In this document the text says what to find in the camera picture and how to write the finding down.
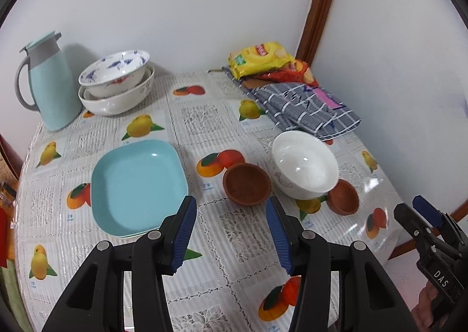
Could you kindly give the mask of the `right human hand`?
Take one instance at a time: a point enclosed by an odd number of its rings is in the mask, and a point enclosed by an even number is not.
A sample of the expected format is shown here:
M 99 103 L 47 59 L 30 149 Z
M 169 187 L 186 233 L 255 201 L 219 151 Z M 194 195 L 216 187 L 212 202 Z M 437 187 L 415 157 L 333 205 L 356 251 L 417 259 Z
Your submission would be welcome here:
M 412 317 L 421 332 L 430 331 L 430 325 L 433 323 L 433 314 L 431 310 L 432 301 L 437 298 L 437 289 L 428 282 L 421 290 L 419 300 L 411 311 Z

